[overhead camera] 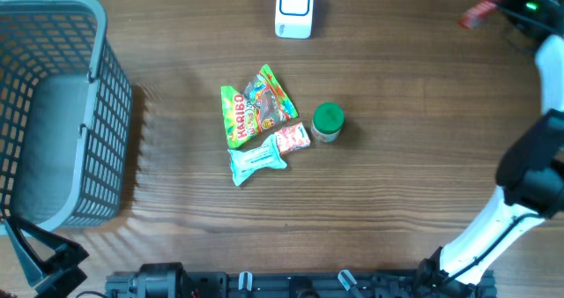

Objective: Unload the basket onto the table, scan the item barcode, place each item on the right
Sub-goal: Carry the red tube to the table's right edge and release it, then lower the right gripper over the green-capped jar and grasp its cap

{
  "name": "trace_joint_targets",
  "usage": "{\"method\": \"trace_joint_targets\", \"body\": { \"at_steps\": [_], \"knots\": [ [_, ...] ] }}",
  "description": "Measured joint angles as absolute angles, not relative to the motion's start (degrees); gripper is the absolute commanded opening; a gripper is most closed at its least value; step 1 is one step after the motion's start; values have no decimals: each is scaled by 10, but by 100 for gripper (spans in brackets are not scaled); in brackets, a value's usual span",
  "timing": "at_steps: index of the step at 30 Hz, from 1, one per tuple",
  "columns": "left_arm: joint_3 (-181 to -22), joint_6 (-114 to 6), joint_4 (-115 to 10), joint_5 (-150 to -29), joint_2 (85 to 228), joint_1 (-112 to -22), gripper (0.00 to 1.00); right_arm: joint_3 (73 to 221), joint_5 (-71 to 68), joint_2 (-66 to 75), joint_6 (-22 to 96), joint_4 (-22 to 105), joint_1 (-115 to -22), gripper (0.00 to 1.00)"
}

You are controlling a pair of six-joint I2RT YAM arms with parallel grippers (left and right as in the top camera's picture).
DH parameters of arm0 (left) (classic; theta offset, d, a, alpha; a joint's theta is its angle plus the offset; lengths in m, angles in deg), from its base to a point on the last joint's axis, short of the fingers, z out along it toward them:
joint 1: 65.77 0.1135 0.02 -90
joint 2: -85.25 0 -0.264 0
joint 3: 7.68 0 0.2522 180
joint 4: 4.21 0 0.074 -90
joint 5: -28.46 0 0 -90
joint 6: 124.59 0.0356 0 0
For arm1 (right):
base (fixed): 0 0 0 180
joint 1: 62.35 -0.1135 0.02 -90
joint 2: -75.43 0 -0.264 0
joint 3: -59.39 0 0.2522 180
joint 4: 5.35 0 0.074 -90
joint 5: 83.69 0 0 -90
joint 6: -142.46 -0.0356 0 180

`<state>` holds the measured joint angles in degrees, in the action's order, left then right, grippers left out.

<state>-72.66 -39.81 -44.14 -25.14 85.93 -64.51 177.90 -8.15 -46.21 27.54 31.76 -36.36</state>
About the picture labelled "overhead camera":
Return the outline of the red stick packet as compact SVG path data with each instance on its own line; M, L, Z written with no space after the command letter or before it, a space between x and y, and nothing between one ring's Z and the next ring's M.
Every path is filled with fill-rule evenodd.
M487 17L497 9L501 0L481 0L478 4L465 11L458 24L468 30L477 28Z

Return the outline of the mint green wipes pack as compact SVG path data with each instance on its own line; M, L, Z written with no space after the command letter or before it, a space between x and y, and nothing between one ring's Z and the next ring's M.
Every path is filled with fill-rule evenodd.
M287 163L281 157L274 135L267 137L257 148L246 152L229 149L228 153L233 181L236 186L240 186L259 169L287 168Z

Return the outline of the green lid jar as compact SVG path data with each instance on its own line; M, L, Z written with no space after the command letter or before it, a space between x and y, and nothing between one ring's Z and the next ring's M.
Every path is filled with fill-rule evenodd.
M312 135L321 142L334 141L345 123L345 112L336 103L325 102L316 108L312 119Z

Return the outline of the green Haribo candy bag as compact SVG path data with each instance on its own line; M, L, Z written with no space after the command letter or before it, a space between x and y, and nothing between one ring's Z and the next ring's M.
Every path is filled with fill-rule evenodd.
M239 148L255 136L299 116L268 64L262 66L242 92L233 86L222 86L220 96L230 149Z

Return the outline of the small red tissue pack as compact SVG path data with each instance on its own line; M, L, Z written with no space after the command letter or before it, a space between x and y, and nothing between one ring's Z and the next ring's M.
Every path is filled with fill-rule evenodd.
M296 150L307 148L311 144L308 132L303 123L284 127L274 133L278 151L287 154Z

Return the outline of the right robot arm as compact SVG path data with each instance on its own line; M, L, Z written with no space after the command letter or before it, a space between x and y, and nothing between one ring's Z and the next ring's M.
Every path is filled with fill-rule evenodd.
M414 297L483 297L488 267L521 235L563 209L563 0L484 0L538 47L542 116L503 155L484 209L423 260Z

